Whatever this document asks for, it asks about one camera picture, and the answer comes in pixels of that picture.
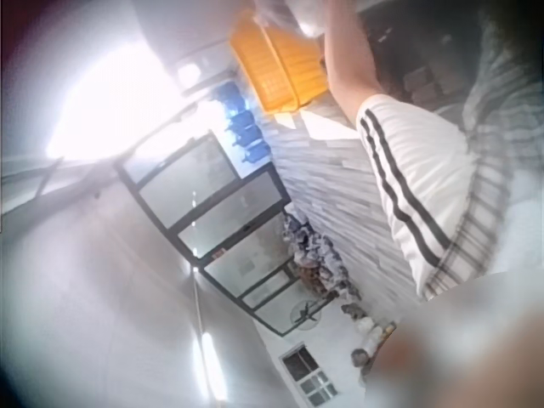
white window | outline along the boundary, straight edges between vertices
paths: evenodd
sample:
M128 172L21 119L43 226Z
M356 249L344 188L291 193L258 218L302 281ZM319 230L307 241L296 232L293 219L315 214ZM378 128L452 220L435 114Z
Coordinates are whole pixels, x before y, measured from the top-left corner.
M284 356L282 361L312 406L321 406L338 394L331 380L320 369L305 346L296 348Z

yellow plastic crate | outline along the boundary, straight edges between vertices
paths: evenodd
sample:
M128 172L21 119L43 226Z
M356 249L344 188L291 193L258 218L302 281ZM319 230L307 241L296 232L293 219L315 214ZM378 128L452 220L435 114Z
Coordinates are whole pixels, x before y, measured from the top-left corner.
M314 40L261 27L245 13L230 46L266 113L297 111L328 89Z

bright light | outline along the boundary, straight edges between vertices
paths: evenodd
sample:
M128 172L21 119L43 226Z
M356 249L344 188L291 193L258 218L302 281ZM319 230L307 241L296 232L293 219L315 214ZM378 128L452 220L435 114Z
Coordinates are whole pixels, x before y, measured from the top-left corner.
M202 398L208 400L210 394L207 388L204 356L202 355L201 345L197 339L193 341L193 370L195 371L196 381L198 382L198 388L201 390Z
M280 125L285 126L289 129L296 129L297 126L295 125L295 121L292 118L292 115L290 113L284 112L284 113L276 113L274 115L275 121L278 122Z
M140 159L167 157L187 145L189 140L198 139L207 133L206 121L194 114L151 137L134 152L134 156Z
M90 68L66 97L49 143L52 158L98 160L123 152L183 105L145 43L131 43Z
M308 129L309 137L316 140L345 140L359 139L360 136L351 127L333 121L327 117L316 115L307 110L301 110L300 116Z
M224 107L218 100L206 100L198 104L196 114L207 123L215 134L221 134L229 126L229 119L224 114Z
M202 348L204 349L204 362L206 363L207 378L212 389L213 396L218 401L227 400L227 386L224 382L223 371L219 364L219 358L213 347L213 339L209 333L202 335Z
M178 79L185 88L194 87L201 74L201 69L196 64L187 64L178 69Z

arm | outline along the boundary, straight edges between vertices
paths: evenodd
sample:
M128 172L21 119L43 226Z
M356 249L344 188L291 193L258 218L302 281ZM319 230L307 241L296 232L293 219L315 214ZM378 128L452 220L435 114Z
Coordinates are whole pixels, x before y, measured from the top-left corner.
M361 104L383 91L353 0L326 0L325 59L332 95L355 123Z

plaid shirt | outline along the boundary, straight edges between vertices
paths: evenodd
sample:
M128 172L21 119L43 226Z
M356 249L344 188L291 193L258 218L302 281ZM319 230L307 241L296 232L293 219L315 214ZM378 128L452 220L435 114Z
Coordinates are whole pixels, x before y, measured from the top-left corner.
M451 246L423 289L427 300L486 273L508 208L513 169L544 172L541 79L528 75L491 23L484 27L479 75L463 113L469 148L479 159Z

